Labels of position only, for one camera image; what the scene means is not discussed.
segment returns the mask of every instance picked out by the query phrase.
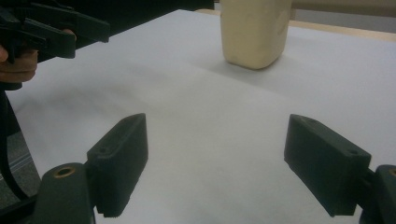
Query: black cable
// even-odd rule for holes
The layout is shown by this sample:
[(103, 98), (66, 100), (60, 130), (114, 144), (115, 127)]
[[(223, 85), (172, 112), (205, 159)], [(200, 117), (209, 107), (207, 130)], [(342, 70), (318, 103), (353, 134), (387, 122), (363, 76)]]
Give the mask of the black cable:
[(8, 187), (20, 200), (25, 200), (28, 196), (23, 192), (11, 173), (7, 153), (7, 96), (4, 90), (0, 90), (0, 171)]

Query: white surface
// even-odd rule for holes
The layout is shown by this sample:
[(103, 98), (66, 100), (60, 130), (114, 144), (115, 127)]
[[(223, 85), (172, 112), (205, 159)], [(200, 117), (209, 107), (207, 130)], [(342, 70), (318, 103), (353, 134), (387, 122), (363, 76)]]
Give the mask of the white surface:
[(290, 28), (279, 60), (250, 71), (224, 61), (219, 17), (176, 11), (42, 63), (8, 95), (41, 175), (147, 114), (147, 167), (122, 216), (98, 223), (358, 223), (328, 217), (283, 161), (289, 115), (394, 164), (395, 60), (395, 43)]

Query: human hand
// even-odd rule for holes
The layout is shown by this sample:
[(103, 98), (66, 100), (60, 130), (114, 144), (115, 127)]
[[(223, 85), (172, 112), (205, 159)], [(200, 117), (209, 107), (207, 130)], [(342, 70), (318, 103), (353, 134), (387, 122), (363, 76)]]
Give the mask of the human hand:
[(14, 63), (7, 61), (8, 52), (0, 45), (0, 82), (19, 83), (29, 81), (37, 69), (37, 50), (23, 49)]

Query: white table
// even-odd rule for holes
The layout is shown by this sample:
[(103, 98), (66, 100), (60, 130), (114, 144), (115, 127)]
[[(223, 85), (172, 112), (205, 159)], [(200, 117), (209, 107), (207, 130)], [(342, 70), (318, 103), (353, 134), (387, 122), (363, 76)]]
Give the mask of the white table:
[(251, 71), (222, 57), (219, 17), (176, 11), (42, 63), (8, 96), (38, 172), (71, 161), (120, 119), (146, 113), (149, 159), (119, 218), (98, 223), (358, 223), (328, 217), (283, 161), (291, 113), (396, 158), (396, 43), (290, 27)]

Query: screw hole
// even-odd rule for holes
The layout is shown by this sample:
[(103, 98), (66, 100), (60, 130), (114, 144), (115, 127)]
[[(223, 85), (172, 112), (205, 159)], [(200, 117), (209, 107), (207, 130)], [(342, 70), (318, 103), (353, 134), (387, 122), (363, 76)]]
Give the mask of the screw hole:
[(349, 150), (348, 151), (350, 154), (353, 154), (353, 155), (358, 155), (359, 153), (357, 152), (357, 151), (355, 151), (355, 150)]

